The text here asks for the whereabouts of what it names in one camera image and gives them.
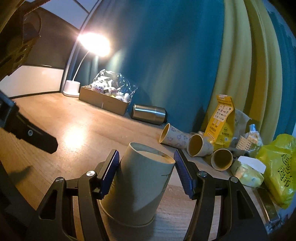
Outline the plain brown paper cup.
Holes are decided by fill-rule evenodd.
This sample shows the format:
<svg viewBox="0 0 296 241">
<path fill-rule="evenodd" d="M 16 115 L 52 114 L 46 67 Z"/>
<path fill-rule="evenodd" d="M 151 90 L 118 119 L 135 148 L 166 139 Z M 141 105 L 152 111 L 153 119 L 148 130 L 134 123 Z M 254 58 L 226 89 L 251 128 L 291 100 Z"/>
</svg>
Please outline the plain brown paper cup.
<svg viewBox="0 0 296 241">
<path fill-rule="evenodd" d="M 156 214 L 175 165 L 167 154 L 140 143 L 129 143 L 121 158 L 102 210 L 121 225 L 149 225 Z"/>
</svg>

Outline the brown paper cup rightmost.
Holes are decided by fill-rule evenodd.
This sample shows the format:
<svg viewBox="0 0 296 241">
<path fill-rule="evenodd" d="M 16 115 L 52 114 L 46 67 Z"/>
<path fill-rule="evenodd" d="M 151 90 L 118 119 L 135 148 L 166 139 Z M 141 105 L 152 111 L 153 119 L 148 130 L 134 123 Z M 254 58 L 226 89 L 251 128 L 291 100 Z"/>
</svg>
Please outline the brown paper cup rightmost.
<svg viewBox="0 0 296 241">
<path fill-rule="evenodd" d="M 233 162 L 233 155 L 228 149 L 218 149 L 211 156 L 211 165 L 217 171 L 227 170 Z"/>
</svg>

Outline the patterned paper cup lying sideways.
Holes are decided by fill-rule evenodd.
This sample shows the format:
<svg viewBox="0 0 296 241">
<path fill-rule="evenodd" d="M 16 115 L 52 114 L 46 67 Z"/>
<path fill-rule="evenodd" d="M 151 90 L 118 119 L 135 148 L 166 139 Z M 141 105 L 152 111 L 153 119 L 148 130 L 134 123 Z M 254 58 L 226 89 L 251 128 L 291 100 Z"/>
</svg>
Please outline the patterned paper cup lying sideways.
<svg viewBox="0 0 296 241">
<path fill-rule="evenodd" d="M 167 123 L 159 137 L 159 143 L 168 145 L 174 148 L 185 149 L 189 143 L 191 135 L 182 132 Z"/>
</svg>

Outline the black flat phone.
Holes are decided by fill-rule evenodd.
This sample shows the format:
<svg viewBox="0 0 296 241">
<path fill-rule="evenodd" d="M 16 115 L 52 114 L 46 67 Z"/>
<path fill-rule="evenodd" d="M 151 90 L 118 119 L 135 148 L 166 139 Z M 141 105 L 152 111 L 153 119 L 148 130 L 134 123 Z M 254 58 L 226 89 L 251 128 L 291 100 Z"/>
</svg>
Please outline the black flat phone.
<svg viewBox="0 0 296 241">
<path fill-rule="evenodd" d="M 264 188 L 257 188 L 257 193 L 259 195 L 260 202 L 263 206 L 263 213 L 267 218 L 267 221 L 272 224 L 280 221 L 280 217 L 267 190 L 265 190 Z"/>
</svg>

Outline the tissue pack white top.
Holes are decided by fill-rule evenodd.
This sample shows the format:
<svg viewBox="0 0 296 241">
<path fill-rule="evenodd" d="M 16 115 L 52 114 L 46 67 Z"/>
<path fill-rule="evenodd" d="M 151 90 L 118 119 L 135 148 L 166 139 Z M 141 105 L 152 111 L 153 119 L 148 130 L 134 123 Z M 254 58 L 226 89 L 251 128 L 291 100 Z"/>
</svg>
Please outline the tissue pack white top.
<svg viewBox="0 0 296 241">
<path fill-rule="evenodd" d="M 240 156 L 233 162 L 230 171 L 243 185 L 257 188 L 264 181 L 266 166 L 258 159 Z"/>
</svg>

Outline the brown cardboard box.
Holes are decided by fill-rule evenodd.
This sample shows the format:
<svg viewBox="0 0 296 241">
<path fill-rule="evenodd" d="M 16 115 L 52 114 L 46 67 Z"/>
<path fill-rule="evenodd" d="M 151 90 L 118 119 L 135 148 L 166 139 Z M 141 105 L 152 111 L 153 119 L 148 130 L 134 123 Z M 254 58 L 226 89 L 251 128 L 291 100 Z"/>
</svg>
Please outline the brown cardboard box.
<svg viewBox="0 0 296 241">
<path fill-rule="evenodd" d="M 81 87 L 79 100 L 119 115 L 125 115 L 129 106 L 129 103 L 98 93 L 86 86 Z"/>
</svg>

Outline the yellow plastic shopping bag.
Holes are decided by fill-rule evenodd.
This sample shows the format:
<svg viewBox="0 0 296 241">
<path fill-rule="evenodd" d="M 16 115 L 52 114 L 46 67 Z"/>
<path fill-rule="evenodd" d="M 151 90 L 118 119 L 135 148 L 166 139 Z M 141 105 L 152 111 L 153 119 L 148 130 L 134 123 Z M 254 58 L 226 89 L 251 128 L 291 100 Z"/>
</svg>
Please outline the yellow plastic shopping bag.
<svg viewBox="0 0 296 241">
<path fill-rule="evenodd" d="M 264 183 L 274 202 L 288 208 L 295 195 L 295 137 L 278 135 L 259 149 L 256 158 L 266 166 Z"/>
</svg>

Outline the white woven basket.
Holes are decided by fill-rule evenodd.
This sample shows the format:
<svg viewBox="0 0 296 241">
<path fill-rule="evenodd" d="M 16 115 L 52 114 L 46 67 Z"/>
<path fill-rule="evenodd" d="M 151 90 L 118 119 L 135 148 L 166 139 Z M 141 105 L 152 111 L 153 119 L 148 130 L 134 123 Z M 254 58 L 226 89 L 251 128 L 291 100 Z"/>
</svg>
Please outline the white woven basket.
<svg viewBox="0 0 296 241">
<path fill-rule="evenodd" d="M 248 132 L 243 136 L 240 136 L 236 149 L 244 151 L 253 151 L 259 149 L 263 145 L 259 132 Z"/>
</svg>

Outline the yellow paper snack bag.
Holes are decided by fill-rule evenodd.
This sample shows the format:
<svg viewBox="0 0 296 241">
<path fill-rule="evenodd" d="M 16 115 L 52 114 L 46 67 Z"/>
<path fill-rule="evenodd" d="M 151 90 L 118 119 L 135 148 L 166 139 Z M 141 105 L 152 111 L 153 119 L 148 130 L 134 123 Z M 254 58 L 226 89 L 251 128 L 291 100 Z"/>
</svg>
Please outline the yellow paper snack bag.
<svg viewBox="0 0 296 241">
<path fill-rule="evenodd" d="M 208 122 L 204 136 L 214 150 L 228 148 L 234 136 L 235 108 L 232 97 L 219 94 L 218 105 Z"/>
</svg>

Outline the clear bag of toys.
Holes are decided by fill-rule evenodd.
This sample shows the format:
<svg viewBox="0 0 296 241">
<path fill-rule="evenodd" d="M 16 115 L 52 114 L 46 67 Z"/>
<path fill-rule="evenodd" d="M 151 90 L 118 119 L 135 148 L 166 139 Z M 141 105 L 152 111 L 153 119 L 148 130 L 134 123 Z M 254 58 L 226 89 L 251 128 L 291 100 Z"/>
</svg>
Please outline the clear bag of toys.
<svg viewBox="0 0 296 241">
<path fill-rule="evenodd" d="M 122 74 L 101 70 L 87 86 L 98 93 L 113 97 L 125 103 L 130 103 L 138 87 Z"/>
</svg>

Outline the grey paper bag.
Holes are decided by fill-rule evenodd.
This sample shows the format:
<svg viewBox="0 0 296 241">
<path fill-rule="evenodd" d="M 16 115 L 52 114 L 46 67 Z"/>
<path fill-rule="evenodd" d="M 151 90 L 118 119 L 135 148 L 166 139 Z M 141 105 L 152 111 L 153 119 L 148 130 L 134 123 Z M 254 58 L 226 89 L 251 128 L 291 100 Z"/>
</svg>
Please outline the grey paper bag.
<svg viewBox="0 0 296 241">
<path fill-rule="evenodd" d="M 249 116 L 240 111 L 239 109 L 235 109 L 235 118 L 234 118 L 234 138 L 239 138 L 240 136 L 245 134 L 245 130 L 247 127 L 247 123 L 251 120 Z"/>
</svg>

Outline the white desk lamp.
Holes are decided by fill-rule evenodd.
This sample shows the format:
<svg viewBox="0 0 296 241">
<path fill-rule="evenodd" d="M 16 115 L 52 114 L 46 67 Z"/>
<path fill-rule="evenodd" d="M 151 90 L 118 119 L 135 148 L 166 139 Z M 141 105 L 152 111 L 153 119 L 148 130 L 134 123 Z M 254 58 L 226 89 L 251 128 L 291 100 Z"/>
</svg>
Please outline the white desk lamp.
<svg viewBox="0 0 296 241">
<path fill-rule="evenodd" d="M 78 41 L 87 51 L 80 61 L 72 80 L 67 80 L 62 93 L 67 97 L 79 97 L 80 82 L 75 81 L 82 62 L 89 53 L 99 57 L 106 57 L 111 51 L 111 44 L 107 37 L 100 33 L 86 32 L 79 34 Z"/>
</svg>

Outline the stainless steel tumbler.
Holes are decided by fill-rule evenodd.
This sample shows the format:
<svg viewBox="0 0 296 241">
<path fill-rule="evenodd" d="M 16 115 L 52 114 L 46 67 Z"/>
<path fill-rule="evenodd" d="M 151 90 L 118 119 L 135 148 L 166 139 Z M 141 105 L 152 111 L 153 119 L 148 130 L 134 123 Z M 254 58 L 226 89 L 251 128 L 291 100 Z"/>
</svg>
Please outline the stainless steel tumbler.
<svg viewBox="0 0 296 241">
<path fill-rule="evenodd" d="M 162 125 L 167 122 L 168 114 L 164 108 L 134 104 L 131 118 L 154 125 Z"/>
</svg>

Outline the yellow curtain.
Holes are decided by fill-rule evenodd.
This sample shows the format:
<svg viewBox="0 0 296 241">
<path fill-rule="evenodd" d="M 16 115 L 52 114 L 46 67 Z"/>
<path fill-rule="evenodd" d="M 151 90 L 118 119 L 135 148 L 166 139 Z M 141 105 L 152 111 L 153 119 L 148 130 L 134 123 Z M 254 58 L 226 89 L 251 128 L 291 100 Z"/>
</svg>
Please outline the yellow curtain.
<svg viewBox="0 0 296 241">
<path fill-rule="evenodd" d="M 256 124 L 264 144 L 275 135 L 282 97 L 278 38 L 263 1 L 224 1 L 224 30 L 212 96 L 201 130 L 218 104 L 231 96 L 236 109 Z"/>
</svg>

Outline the teal curtain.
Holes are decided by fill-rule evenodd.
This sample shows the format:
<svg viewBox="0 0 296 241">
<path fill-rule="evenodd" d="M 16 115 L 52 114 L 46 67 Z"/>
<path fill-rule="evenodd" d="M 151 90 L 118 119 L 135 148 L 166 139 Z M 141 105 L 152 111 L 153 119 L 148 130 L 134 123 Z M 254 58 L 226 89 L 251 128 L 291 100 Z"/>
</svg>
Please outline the teal curtain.
<svg viewBox="0 0 296 241">
<path fill-rule="evenodd" d="M 224 28 L 223 1 L 97 1 L 84 32 L 109 39 L 99 60 L 75 45 L 66 78 L 89 84 L 102 69 L 138 87 L 133 104 L 162 107 L 168 122 L 197 132 L 216 80 Z"/>
</svg>

